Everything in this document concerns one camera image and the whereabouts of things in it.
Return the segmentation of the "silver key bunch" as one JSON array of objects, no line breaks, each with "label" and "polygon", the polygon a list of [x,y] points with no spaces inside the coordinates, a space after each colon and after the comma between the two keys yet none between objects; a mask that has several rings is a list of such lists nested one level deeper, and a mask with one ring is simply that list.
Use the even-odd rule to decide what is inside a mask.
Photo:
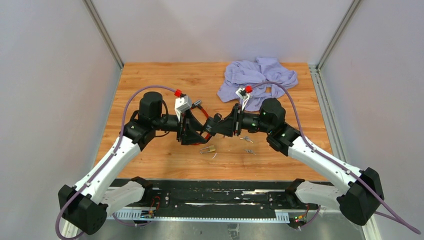
[{"label": "silver key bunch", "polygon": [[248,136],[241,137],[240,140],[245,140],[247,142],[254,143],[254,141],[251,140]]}]

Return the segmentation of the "black padlock body with shackle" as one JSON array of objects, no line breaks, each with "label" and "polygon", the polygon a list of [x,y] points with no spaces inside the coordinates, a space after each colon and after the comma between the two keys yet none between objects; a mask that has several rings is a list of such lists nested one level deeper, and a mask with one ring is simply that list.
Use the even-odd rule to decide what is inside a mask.
[{"label": "black padlock body with shackle", "polygon": [[205,124],[203,125],[202,131],[214,137],[217,134],[215,130],[217,123],[218,122],[215,121],[213,117],[208,117]]}]

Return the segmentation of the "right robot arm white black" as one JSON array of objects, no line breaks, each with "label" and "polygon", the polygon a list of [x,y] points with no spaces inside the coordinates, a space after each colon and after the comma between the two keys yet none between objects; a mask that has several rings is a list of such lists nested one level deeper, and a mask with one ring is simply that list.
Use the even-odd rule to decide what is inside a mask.
[{"label": "right robot arm white black", "polygon": [[286,189],[286,203],[294,209],[315,204],[339,210],[352,223],[364,226],[384,199],[378,172],[350,165],[316,146],[285,121],[286,110],[275,98],[266,99],[259,113],[246,113],[236,103],[230,114],[209,118],[207,129],[212,135],[238,136],[242,130],[266,133],[269,146],[296,159],[324,176],[331,185],[296,179]]}]

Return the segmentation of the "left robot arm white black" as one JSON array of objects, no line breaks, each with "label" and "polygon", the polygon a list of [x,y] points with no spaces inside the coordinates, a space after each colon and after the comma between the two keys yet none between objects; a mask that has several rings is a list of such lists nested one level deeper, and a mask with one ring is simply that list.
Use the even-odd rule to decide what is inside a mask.
[{"label": "left robot arm white black", "polygon": [[73,186],[64,185],[58,192],[59,219],[77,227],[81,234],[93,235],[100,230],[107,217],[127,205],[138,203],[142,207],[154,202],[153,185],[136,176],[124,186],[109,191],[117,175],[144,148],[157,137],[157,131],[175,132],[182,145],[205,144],[203,125],[193,116],[192,109],[200,101],[175,91],[174,114],[169,113],[163,96],[149,91],[139,101],[139,107],[129,120],[124,120],[119,136],[105,156],[93,169]]}]

